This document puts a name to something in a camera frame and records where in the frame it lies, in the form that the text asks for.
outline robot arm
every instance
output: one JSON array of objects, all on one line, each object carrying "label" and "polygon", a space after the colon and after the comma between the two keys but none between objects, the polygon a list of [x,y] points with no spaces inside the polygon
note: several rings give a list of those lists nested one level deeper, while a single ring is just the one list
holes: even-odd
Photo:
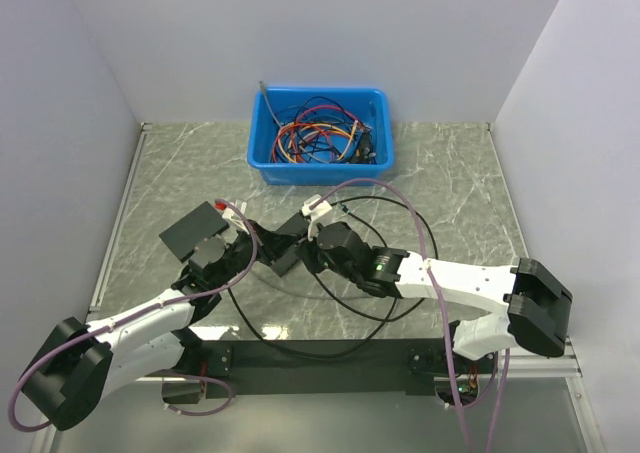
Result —
[{"label": "robot arm", "polygon": [[[516,345],[543,356],[564,353],[572,297],[538,262],[522,259],[518,267],[482,267],[424,261],[417,253],[372,247],[346,223],[323,227],[320,220],[331,207],[324,202],[311,209],[314,201],[305,202],[301,212],[275,232],[250,222],[259,240],[258,261],[283,276],[301,259],[311,273],[330,269],[372,296],[394,298],[436,298],[430,269],[447,301],[488,312],[449,325],[456,354],[475,361]],[[149,305],[172,303],[67,349],[25,383],[23,393],[59,430],[78,424],[119,387],[163,369],[193,371],[194,364],[210,354],[188,326],[208,315],[220,295],[172,300],[227,284],[249,265],[252,242],[244,225],[225,213],[238,230],[236,240],[225,243],[219,233],[227,224],[218,222],[222,217],[210,205],[202,207],[161,235],[178,258],[188,259],[170,289],[115,317],[86,325],[75,318],[61,322],[32,360]]]},{"label": "robot arm", "polygon": [[436,299],[436,278],[446,301],[488,313],[450,325],[453,351],[470,360],[513,346],[564,354],[573,297],[535,260],[523,258],[517,267],[423,260],[406,250],[370,247],[343,222],[321,228],[300,256],[311,273],[330,269],[378,297]]}]

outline tangled cables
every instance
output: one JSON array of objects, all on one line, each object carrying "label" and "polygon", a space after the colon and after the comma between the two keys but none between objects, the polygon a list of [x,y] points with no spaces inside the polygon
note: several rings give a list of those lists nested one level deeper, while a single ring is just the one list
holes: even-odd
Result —
[{"label": "tangled cables", "polygon": [[279,112],[296,110],[293,117],[280,121],[271,150],[272,163],[358,163],[375,162],[371,128],[339,103],[314,96],[302,106],[290,106]]}]

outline marble table surface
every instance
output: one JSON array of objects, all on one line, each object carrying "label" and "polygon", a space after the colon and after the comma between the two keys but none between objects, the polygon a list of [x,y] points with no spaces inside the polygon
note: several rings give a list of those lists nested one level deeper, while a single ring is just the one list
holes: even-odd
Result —
[{"label": "marble table surface", "polygon": [[[328,187],[269,186],[246,161],[246,122],[153,124],[140,156],[120,236],[105,283],[98,317],[120,313],[161,293],[178,276],[180,263],[158,234],[203,201],[217,197],[248,202],[246,214],[275,229],[313,194]],[[396,123],[396,162],[382,179],[400,189],[433,228],[440,258],[472,264],[515,264],[524,256],[522,236],[487,125]],[[336,198],[383,194],[381,187],[352,187]],[[371,222],[390,246],[418,251],[409,214],[396,205],[363,200],[349,204]],[[344,218],[342,212],[334,219]],[[347,221],[372,244],[377,240],[357,222]],[[267,267],[254,268],[270,283],[301,295],[326,295],[300,264],[280,279]],[[339,296],[361,292],[331,272],[322,273]],[[355,316],[332,300],[285,294],[248,275],[234,288],[252,323],[270,339],[359,339],[376,322]],[[197,326],[208,338],[253,340],[226,294]],[[384,317],[390,299],[353,299],[369,314]],[[404,311],[415,300],[403,300]],[[482,311],[449,304],[449,317],[473,319]],[[386,325],[378,338],[442,336],[437,302],[426,300],[404,319]]]}]

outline white enclosure wall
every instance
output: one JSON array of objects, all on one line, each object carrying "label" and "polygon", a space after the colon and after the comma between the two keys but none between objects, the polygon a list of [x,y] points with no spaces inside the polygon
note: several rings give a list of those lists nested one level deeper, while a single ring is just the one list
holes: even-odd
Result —
[{"label": "white enclosure wall", "polygon": [[[87,312],[139,126],[70,0],[0,0],[0,38],[4,411],[53,326]],[[19,452],[33,435],[5,415],[0,438]]]},{"label": "white enclosure wall", "polygon": [[492,121],[558,0],[73,1],[145,121],[247,119],[259,79]]},{"label": "white enclosure wall", "polygon": [[531,254],[574,293],[570,333],[612,452],[638,451],[640,1],[560,0],[496,122]]}]

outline blue plastic bin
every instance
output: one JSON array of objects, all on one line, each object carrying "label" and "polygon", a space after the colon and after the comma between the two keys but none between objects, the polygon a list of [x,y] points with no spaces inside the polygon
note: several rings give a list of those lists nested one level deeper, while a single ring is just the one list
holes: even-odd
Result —
[{"label": "blue plastic bin", "polygon": [[276,114],[304,104],[314,96],[326,96],[372,128],[376,164],[271,163],[270,155],[278,126],[264,97],[258,91],[249,134],[249,165],[260,170],[270,185],[337,185],[352,178],[378,178],[393,166],[391,118],[386,95],[373,88],[285,88],[269,87],[269,102]]}]

